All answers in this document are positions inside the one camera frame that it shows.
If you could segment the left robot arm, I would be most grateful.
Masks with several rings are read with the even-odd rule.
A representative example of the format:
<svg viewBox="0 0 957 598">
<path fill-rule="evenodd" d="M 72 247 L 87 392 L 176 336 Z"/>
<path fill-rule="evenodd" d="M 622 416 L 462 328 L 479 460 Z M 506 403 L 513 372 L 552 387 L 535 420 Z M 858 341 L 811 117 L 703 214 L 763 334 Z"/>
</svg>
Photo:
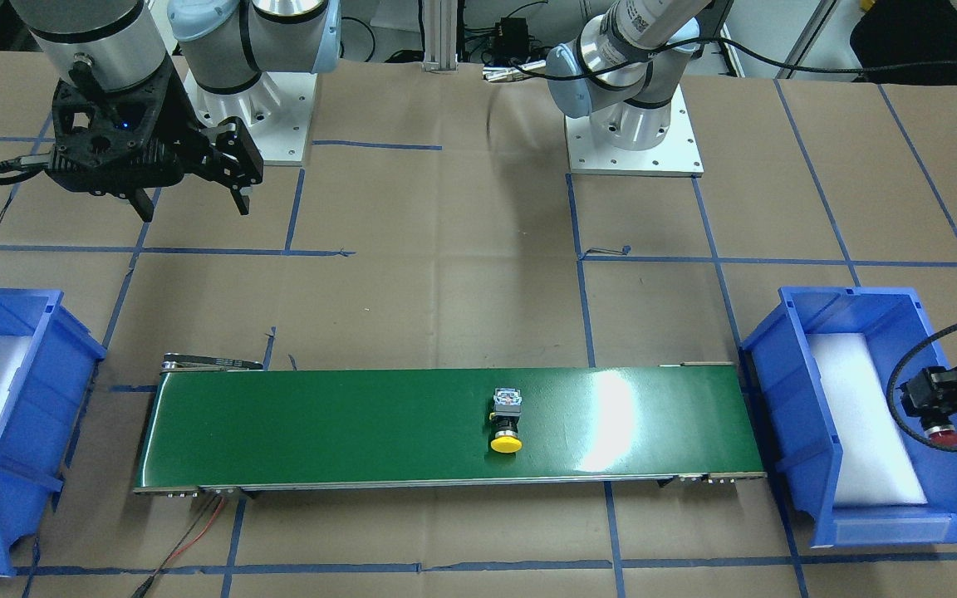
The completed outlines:
<svg viewBox="0 0 957 598">
<path fill-rule="evenodd" d="M 704 37 L 696 24 L 701 1 L 616 1 L 592 18 L 569 44 L 553 47 L 540 79 L 568 117 L 586 118 L 607 107 L 634 115 L 661 112 L 680 82 L 688 57 L 706 44 L 733 47 L 786 73 L 812 72 L 800 61 L 778 61 L 727 37 Z M 859 65 L 851 75 L 870 82 L 909 85 L 957 83 L 957 1 L 923 2 L 935 24 L 915 17 L 893 22 L 884 4 L 870 10 L 851 37 Z M 957 367 L 926 370 L 901 386 L 909 416 L 931 429 L 957 413 Z"/>
</svg>

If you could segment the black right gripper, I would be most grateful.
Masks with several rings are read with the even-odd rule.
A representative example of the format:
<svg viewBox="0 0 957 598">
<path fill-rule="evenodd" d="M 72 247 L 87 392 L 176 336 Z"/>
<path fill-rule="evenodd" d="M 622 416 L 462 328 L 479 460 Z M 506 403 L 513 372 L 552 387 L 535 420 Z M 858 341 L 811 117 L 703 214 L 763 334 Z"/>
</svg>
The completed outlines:
<svg viewBox="0 0 957 598">
<path fill-rule="evenodd" d="M 73 58 L 53 96 L 54 145 L 43 171 L 70 192 L 125 194 L 144 223 L 155 218 L 148 187 L 178 184 L 187 174 L 229 189 L 239 215 L 251 213 L 263 158 L 238 117 L 203 124 L 174 62 L 164 58 L 140 83 L 108 91 L 92 58 Z"/>
</svg>

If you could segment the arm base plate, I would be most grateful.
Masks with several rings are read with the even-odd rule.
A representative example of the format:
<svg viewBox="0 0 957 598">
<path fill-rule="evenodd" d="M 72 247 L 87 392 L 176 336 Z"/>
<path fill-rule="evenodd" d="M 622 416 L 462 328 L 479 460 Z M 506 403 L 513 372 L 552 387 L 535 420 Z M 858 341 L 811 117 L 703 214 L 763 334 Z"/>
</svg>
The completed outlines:
<svg viewBox="0 0 957 598">
<path fill-rule="evenodd" d="M 565 119 L 570 173 L 701 177 L 705 165 L 680 85 L 657 109 L 619 103 Z"/>
<path fill-rule="evenodd" d="M 203 90 L 193 75 L 186 76 L 184 87 L 203 124 L 219 125 L 231 116 L 243 119 L 263 163 L 302 167 L 311 144 L 318 82 L 315 73 L 266 72 L 249 90 L 232 95 Z"/>
</svg>

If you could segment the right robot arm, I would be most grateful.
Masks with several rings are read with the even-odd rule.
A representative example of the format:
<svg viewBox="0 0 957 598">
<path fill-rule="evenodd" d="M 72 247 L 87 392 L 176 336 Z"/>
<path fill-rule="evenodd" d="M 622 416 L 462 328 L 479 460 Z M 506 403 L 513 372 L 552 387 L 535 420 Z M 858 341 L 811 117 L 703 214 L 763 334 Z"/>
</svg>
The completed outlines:
<svg viewBox="0 0 957 598">
<path fill-rule="evenodd" d="M 302 159 L 314 91 L 341 57 L 338 1 L 169 1 L 176 71 L 145 1 L 15 1 L 58 73 L 46 153 L 1 160 L 0 185 L 46 174 L 68 192 L 126 201 L 144 221 L 149 189 L 192 174 L 223 186 L 239 214 L 269 164 Z"/>
</svg>

